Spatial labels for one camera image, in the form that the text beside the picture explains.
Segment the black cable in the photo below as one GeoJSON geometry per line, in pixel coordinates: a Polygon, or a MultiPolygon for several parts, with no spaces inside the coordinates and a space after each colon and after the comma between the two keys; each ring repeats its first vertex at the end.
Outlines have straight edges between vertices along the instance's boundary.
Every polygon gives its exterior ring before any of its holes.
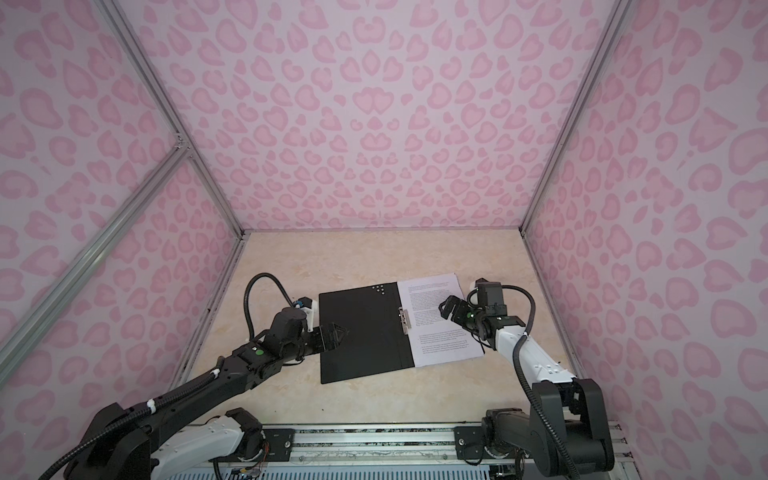
{"type": "Polygon", "coordinates": [[[250,298],[250,289],[259,278],[264,278],[264,277],[272,280],[275,283],[275,285],[277,285],[277,288],[280,289],[280,293],[283,294],[283,298],[286,299],[286,301],[288,302],[288,306],[293,306],[293,302],[291,301],[290,297],[286,293],[286,289],[283,288],[283,284],[280,283],[280,281],[272,273],[262,272],[256,275],[254,278],[250,279],[250,282],[248,282],[248,286],[245,287],[245,294],[243,294],[243,312],[245,313],[245,323],[248,325],[248,340],[253,340],[253,336],[255,335],[253,331],[253,321],[250,318],[250,308],[248,307],[248,299],[250,298]]]}
{"type": "Polygon", "coordinates": [[[473,339],[474,341],[476,341],[477,343],[479,343],[479,344],[480,344],[480,347],[482,347],[482,352],[483,352],[483,353],[485,353],[485,347],[488,347],[489,349],[493,350],[493,347],[492,347],[492,346],[490,346],[490,345],[489,345],[489,344],[487,344],[487,343],[483,343],[482,341],[480,341],[480,339],[479,339],[477,336],[475,336],[475,334],[474,334],[474,333],[470,333],[469,335],[472,337],[472,339],[473,339]]]}
{"type": "Polygon", "coordinates": [[[478,292],[478,289],[474,289],[473,291],[469,292],[469,295],[467,295],[467,303],[470,305],[477,305],[477,303],[472,303],[470,300],[472,298],[472,295],[475,295],[478,292]]]}
{"type": "Polygon", "coordinates": [[[223,478],[221,478],[221,470],[219,470],[219,459],[214,458],[210,462],[214,464],[214,475],[216,476],[216,480],[224,480],[223,478]]]}
{"type": "MultiPolygon", "coordinates": [[[[220,356],[216,363],[216,369],[221,369],[221,366],[223,365],[223,363],[224,363],[224,357],[220,356]]],[[[209,375],[202,382],[189,386],[188,388],[181,390],[178,393],[175,393],[170,396],[161,395],[161,396],[155,397],[153,399],[155,401],[155,411],[165,406],[168,406],[171,403],[175,403],[179,399],[194,393],[198,389],[203,388],[204,386],[213,382],[216,379],[216,377],[217,376],[215,375],[209,375]]],[[[90,437],[88,440],[81,442],[80,445],[74,447],[72,450],[64,454],[59,460],[54,462],[53,465],[48,467],[48,470],[43,472],[43,474],[40,475],[40,478],[38,480],[50,480],[51,478],[53,478],[53,475],[56,475],[56,472],[64,468],[65,465],[71,462],[75,457],[80,455],[85,449],[87,449],[94,443],[110,435],[111,433],[122,429],[126,425],[129,425],[132,422],[136,422],[137,420],[141,420],[145,417],[148,417],[149,415],[152,415],[152,409],[150,409],[148,406],[145,406],[145,407],[141,407],[140,409],[134,410],[133,412],[129,413],[128,416],[107,425],[99,433],[90,437]]]]}
{"type": "Polygon", "coordinates": [[[525,476],[525,451],[523,449],[517,449],[515,453],[515,478],[522,478],[525,476]]]}
{"type": "Polygon", "coordinates": [[[464,445],[464,448],[462,449],[462,457],[465,457],[464,458],[464,463],[466,463],[467,465],[471,465],[473,467],[476,467],[476,466],[478,466],[478,465],[480,465],[482,463],[482,457],[483,457],[483,454],[485,452],[485,445],[481,445],[482,449],[480,449],[480,458],[478,458],[477,462],[470,462],[469,460],[466,459],[467,449],[469,447],[476,447],[476,446],[477,445],[464,445]]]}
{"type": "Polygon", "coordinates": [[[515,367],[515,375],[518,377],[520,386],[523,388],[525,396],[528,397],[528,401],[531,403],[531,409],[534,410],[538,415],[538,418],[541,419],[541,423],[544,425],[545,429],[547,429],[547,433],[549,433],[550,438],[552,438],[555,449],[565,461],[565,466],[568,468],[568,476],[571,477],[571,480],[578,480],[581,476],[576,469],[576,464],[571,458],[571,454],[568,453],[568,449],[565,447],[562,439],[554,430],[554,427],[549,422],[547,416],[544,414],[544,407],[541,405],[541,402],[538,401],[538,398],[536,398],[536,396],[533,394],[533,390],[531,390],[531,386],[528,384],[528,380],[525,378],[523,367],[520,364],[520,349],[525,344],[525,341],[528,339],[528,334],[531,333],[531,329],[533,328],[533,319],[536,315],[536,302],[533,300],[533,296],[531,296],[531,294],[526,289],[520,288],[519,286],[502,285],[502,289],[516,290],[521,292],[528,298],[528,302],[531,303],[531,312],[528,314],[528,322],[525,324],[525,334],[520,337],[520,339],[515,344],[515,348],[512,350],[512,365],[515,367]]]}

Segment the pink wallpaper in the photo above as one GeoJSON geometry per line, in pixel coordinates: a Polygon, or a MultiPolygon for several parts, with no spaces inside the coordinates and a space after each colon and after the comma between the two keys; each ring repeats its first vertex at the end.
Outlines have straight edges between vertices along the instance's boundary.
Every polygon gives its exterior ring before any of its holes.
{"type": "Polygon", "coordinates": [[[768,3],[641,2],[531,241],[646,480],[768,477],[768,3]]]}
{"type": "Polygon", "coordinates": [[[122,2],[244,226],[517,226],[612,0],[122,2]]]}
{"type": "Polygon", "coordinates": [[[99,409],[166,391],[232,242],[182,165],[0,392],[1,477],[37,478],[99,409]]]}
{"type": "Polygon", "coordinates": [[[0,5],[0,344],[173,140],[88,0],[0,5]]]}

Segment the black mounting bracket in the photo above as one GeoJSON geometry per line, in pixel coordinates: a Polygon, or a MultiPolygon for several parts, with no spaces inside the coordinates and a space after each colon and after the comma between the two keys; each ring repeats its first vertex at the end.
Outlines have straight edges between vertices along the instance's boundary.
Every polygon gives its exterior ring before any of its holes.
{"type": "Polygon", "coordinates": [[[453,442],[456,458],[477,462],[485,458],[485,440],[482,427],[454,427],[453,442]]]}
{"type": "Polygon", "coordinates": [[[264,429],[266,441],[270,444],[270,452],[266,456],[268,462],[288,462],[293,449],[294,429],[264,429]]]}

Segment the black clipboard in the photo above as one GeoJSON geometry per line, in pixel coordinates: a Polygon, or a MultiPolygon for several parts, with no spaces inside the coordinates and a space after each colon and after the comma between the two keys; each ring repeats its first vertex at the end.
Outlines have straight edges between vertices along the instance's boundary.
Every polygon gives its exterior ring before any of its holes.
{"type": "Polygon", "coordinates": [[[321,326],[348,330],[338,349],[320,354],[320,383],[415,366],[396,282],[321,293],[319,302],[321,326]]]}

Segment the table surface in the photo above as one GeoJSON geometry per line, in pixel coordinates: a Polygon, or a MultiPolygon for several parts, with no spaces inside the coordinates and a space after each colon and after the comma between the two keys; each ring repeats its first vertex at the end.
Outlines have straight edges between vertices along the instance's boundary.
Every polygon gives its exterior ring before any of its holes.
{"type": "MultiPolygon", "coordinates": [[[[260,272],[279,278],[292,299],[442,273],[456,273],[465,294],[480,277],[522,286],[536,300],[533,337],[570,368],[517,230],[280,232],[250,235],[197,357],[195,376],[247,341],[243,291],[260,272]]],[[[505,300],[510,314],[528,318],[521,294],[506,290],[505,300]]],[[[256,332],[268,328],[284,306],[275,285],[259,280],[250,295],[256,332]]],[[[320,384],[319,356],[310,356],[204,417],[236,407],[263,423],[461,422],[478,421],[487,409],[528,411],[528,400],[511,364],[487,350],[477,359],[326,385],[320,384]]]]}

